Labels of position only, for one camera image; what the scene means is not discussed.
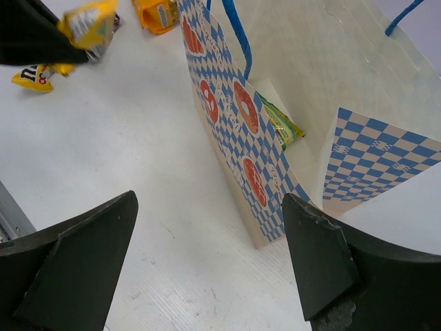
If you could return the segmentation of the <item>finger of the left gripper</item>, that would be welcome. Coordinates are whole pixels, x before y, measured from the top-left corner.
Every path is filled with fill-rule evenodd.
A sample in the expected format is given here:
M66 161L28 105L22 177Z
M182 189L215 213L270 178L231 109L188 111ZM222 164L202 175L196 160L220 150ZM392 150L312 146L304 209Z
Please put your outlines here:
M58 17L40 0L1 0L1 64L88 62L57 28Z

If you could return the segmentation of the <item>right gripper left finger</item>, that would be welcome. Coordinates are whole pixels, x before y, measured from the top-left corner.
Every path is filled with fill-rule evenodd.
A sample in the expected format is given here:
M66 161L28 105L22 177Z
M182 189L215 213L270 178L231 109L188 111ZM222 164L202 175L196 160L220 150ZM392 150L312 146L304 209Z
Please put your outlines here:
M103 330L139 203L125 192L1 244L2 330Z

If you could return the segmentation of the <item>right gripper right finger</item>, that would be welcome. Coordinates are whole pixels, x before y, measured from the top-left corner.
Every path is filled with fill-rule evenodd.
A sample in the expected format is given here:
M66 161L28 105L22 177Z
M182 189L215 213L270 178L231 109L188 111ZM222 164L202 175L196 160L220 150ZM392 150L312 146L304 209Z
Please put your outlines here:
M302 313L313 330L439 330L440 257L282 202Z

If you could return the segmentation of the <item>yellow snack bar packet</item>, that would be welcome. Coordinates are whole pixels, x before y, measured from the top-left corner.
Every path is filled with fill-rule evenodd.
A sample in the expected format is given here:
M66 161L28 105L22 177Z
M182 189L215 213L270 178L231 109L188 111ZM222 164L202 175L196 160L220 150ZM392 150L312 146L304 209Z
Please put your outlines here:
M92 1L63 14L57 28L90 63L99 63L120 26L118 1Z

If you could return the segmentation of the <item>green fox's candy bag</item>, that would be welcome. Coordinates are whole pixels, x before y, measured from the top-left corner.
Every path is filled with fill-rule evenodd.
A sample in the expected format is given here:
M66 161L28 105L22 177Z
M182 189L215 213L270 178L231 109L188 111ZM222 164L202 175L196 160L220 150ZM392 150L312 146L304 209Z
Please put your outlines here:
M305 133L286 114L264 98L262 94L259 92L257 92L257 94L263 103L276 134L278 135L283 150L286 150L287 146L295 142L297 139L305 136Z

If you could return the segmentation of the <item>orange mango gummy bag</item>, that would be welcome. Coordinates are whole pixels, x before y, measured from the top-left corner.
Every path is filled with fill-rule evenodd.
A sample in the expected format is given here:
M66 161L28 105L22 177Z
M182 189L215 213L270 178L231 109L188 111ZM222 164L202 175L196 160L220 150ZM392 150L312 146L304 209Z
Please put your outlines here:
M175 0L132 0L132 6L142 29L153 34L166 33L179 23Z

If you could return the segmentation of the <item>blue checkered paper bag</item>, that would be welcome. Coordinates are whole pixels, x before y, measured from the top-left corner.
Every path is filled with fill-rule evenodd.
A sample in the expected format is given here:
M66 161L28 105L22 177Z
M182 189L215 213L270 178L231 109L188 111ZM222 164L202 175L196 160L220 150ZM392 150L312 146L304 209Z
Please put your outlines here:
M377 1L179 1L194 103L256 248L440 162L440 75ZM304 133L282 149L257 92Z

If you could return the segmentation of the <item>aluminium table frame rail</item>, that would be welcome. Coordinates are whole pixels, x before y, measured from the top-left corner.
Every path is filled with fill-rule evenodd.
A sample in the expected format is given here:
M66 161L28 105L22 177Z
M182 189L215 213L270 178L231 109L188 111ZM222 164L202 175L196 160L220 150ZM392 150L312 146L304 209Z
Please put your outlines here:
M2 243L37 231L2 182L0 182L0 222Z

